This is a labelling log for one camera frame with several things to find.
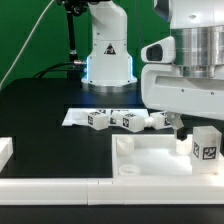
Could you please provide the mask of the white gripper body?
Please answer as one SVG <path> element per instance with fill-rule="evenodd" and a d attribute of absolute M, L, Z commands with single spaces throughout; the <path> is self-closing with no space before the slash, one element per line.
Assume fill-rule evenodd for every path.
<path fill-rule="evenodd" d="M 212 78 L 183 77 L 169 36 L 141 50 L 141 96 L 147 108 L 224 120 L 224 65 Z"/>

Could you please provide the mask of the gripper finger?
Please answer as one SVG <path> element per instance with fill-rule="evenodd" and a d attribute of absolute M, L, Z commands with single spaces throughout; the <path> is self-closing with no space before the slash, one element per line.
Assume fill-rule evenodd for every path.
<path fill-rule="evenodd" d="M 167 119 L 174 130 L 174 137 L 177 140 L 185 140 L 187 138 L 187 134 L 181 120 L 181 115 L 174 112 L 168 112 Z"/>

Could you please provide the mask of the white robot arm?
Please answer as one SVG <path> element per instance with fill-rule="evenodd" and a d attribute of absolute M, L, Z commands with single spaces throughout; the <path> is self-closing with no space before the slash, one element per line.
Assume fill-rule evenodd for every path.
<path fill-rule="evenodd" d="M 136 82 L 127 52 L 127 15 L 112 0 L 90 0 L 93 49 L 82 83 L 114 92 Z M 174 129 L 180 116 L 224 121 L 224 0 L 153 0 L 170 23 L 168 37 L 141 49 L 141 97 L 165 110 Z"/>

